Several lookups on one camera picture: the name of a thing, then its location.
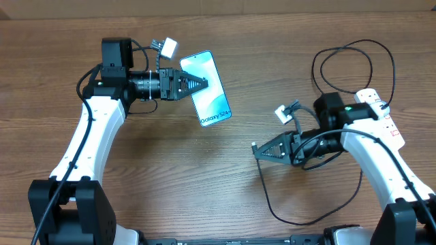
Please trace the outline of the Samsung Galaxy smartphone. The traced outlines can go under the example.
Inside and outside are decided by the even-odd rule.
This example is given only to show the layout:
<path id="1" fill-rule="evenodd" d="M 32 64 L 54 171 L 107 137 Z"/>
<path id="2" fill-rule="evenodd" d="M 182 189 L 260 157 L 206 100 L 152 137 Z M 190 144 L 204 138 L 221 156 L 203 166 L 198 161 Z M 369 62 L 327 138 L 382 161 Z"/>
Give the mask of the Samsung Galaxy smartphone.
<path id="1" fill-rule="evenodd" d="M 205 78 L 208 86 L 191 95 L 202 127 L 207 127 L 232 116 L 213 54 L 205 50 L 179 61 L 181 69 L 193 76 Z"/>

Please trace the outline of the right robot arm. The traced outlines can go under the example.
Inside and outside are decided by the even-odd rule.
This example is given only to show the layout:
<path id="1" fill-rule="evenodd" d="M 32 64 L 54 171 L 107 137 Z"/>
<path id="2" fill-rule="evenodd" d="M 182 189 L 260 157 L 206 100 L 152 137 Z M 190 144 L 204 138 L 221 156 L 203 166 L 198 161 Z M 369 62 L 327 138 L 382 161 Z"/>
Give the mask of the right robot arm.
<path id="1" fill-rule="evenodd" d="M 315 157 L 348 152 L 373 187 L 382 216 L 374 230 L 360 225 L 326 228 L 320 235 L 293 235 L 290 244 L 434 244 L 435 192 L 413 173 L 399 150 L 404 140 L 377 92 L 358 91 L 353 104 L 325 93 L 313 104 L 318 128 L 287 131 L 258 147 L 257 162 L 304 167 Z"/>

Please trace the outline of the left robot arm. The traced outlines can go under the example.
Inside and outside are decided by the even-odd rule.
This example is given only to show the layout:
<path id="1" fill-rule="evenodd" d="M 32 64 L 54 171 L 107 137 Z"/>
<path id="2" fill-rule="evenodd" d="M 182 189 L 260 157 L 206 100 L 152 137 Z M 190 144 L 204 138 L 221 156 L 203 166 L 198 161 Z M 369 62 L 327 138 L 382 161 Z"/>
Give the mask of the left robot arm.
<path id="1" fill-rule="evenodd" d="M 102 62 L 79 79 L 82 112 L 67 151 L 49 178 L 29 187 L 33 244 L 146 244 L 143 232 L 117 223 L 102 188 L 111 145 L 135 100 L 178 101 L 208 80 L 173 68 L 136 71 L 139 49 L 132 38 L 106 37 Z"/>

